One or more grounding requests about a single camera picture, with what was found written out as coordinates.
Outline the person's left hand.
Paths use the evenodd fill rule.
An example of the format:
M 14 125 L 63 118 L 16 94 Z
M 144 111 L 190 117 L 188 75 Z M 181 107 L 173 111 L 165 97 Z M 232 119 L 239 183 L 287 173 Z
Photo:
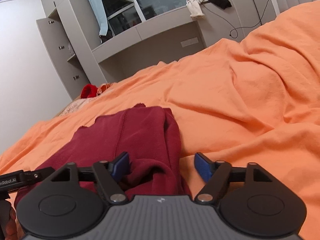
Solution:
M 18 240 L 16 212 L 6 200 L 1 200 L 1 239 Z

